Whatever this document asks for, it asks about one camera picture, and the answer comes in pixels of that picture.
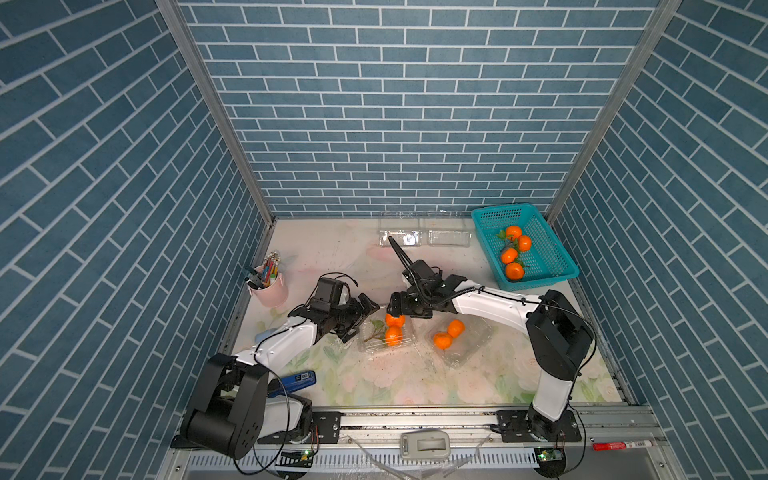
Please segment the clear container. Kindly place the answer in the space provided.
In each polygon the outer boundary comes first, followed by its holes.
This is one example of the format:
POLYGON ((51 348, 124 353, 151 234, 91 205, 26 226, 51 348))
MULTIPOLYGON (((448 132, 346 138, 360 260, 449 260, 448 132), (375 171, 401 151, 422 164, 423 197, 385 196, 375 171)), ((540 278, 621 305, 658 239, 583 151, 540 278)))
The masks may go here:
POLYGON ((418 218, 400 216, 382 216, 378 219, 378 239, 380 247, 389 247, 392 237, 401 247, 419 247, 422 244, 422 228, 418 218))
POLYGON ((422 222, 430 247, 469 247, 474 226, 457 212, 436 212, 422 222))
POLYGON ((459 368, 486 346, 493 334, 490 323, 480 317, 456 313, 436 313, 424 334, 427 347, 436 354, 447 367, 459 368), (432 337, 437 331, 444 330, 452 320, 461 320, 465 325, 464 333, 447 350, 439 350, 433 345, 432 337))
POLYGON ((415 342, 415 332, 405 315, 372 315, 360 327, 359 349, 371 357, 409 348, 415 342))

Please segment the blue card on table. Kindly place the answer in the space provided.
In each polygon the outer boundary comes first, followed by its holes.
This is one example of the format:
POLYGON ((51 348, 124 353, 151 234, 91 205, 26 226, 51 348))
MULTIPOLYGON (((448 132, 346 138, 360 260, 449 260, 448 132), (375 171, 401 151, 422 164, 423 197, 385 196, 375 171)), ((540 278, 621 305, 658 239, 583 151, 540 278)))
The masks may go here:
POLYGON ((313 370, 291 374, 280 379, 272 379, 268 386, 268 397, 275 398, 284 392, 295 393, 314 386, 317 382, 316 373, 313 370))

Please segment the black device on rail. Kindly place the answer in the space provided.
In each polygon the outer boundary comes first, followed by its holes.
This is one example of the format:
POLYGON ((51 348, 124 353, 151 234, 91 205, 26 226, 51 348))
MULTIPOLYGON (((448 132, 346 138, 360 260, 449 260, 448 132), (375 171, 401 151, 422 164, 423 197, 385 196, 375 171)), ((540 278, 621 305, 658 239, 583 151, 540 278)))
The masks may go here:
POLYGON ((172 450, 184 450, 187 449, 186 440, 181 435, 175 435, 170 443, 172 450))

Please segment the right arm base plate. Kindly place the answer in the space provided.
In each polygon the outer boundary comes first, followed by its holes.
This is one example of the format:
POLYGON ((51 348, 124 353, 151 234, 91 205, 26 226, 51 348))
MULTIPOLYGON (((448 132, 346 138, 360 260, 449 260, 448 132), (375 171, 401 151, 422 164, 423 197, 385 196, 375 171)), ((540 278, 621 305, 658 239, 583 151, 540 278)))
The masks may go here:
POLYGON ((528 409, 499 410, 497 423, 488 428, 498 433, 505 443, 567 443, 582 440, 580 423, 574 413, 565 410, 558 420, 552 421, 529 407, 528 409))

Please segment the grey box on rail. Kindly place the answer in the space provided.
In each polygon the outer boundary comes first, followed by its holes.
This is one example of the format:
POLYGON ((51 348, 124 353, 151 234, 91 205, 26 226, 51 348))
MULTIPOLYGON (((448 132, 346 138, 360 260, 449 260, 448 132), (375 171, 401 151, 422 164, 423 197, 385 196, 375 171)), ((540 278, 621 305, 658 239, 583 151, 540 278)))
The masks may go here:
POLYGON ((438 461, 451 454, 449 435, 439 429, 420 429, 400 436, 400 454, 407 461, 438 461))

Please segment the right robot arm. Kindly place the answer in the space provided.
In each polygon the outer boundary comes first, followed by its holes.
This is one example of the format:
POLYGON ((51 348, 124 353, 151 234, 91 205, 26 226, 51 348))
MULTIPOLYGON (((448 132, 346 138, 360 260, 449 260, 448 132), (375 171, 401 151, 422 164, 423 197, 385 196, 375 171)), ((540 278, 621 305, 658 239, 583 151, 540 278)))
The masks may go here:
POLYGON ((566 438, 574 423, 567 406, 595 333, 559 291, 540 296, 505 293, 451 274, 444 278, 422 260, 401 260, 408 288, 391 295, 387 313, 430 319, 443 312, 494 321, 525 333, 540 368, 525 417, 526 435, 538 441, 566 438))

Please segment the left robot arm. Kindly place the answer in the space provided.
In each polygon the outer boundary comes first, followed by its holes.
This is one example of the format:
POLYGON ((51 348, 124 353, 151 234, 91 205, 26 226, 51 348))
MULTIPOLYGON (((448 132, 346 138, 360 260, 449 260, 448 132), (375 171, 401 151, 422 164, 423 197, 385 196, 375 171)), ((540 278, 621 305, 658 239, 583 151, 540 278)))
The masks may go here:
POLYGON ((282 326, 246 350, 218 353, 205 363, 180 438, 235 460, 261 440, 305 439, 312 402, 289 393, 279 371, 328 334, 342 342, 351 340, 379 309, 366 294, 353 296, 343 280, 319 278, 309 298, 287 314, 282 326))

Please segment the teal plastic basket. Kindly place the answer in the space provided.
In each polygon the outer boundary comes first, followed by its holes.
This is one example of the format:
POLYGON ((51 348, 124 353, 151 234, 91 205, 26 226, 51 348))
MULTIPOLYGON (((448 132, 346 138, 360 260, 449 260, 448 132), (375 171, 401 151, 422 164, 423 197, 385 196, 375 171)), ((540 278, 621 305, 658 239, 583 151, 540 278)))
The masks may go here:
POLYGON ((471 217, 501 289, 544 287, 580 274, 575 261, 535 206, 479 208, 471 217))

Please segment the orange pair with leaves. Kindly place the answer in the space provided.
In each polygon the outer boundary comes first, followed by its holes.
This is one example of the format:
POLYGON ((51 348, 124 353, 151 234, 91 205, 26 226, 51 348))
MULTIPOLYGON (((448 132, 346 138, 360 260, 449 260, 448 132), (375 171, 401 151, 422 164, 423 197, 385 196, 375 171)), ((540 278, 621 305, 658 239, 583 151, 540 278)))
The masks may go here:
POLYGON ((503 247, 512 246, 518 252, 528 252, 532 248, 532 239, 523 233, 523 230, 517 225, 511 225, 500 229, 496 237, 503 243, 503 247))

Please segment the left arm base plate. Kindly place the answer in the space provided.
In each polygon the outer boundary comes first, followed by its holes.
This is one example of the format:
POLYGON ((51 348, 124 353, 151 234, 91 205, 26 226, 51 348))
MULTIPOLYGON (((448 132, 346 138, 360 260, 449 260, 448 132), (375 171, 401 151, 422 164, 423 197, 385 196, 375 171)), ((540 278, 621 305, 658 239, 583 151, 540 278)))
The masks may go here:
POLYGON ((341 430, 340 411, 310 411, 301 417, 302 440, 312 444, 337 444, 341 430))

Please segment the pink pen cup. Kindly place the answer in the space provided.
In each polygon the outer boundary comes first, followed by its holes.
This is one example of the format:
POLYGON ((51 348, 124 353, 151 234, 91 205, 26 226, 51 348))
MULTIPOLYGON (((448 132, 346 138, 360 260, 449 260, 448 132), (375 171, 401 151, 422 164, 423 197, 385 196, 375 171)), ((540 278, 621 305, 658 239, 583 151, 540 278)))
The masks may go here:
POLYGON ((285 303, 288 287, 280 269, 280 254, 270 252, 259 267, 245 267, 245 284, 249 293, 267 308, 276 308, 285 303))

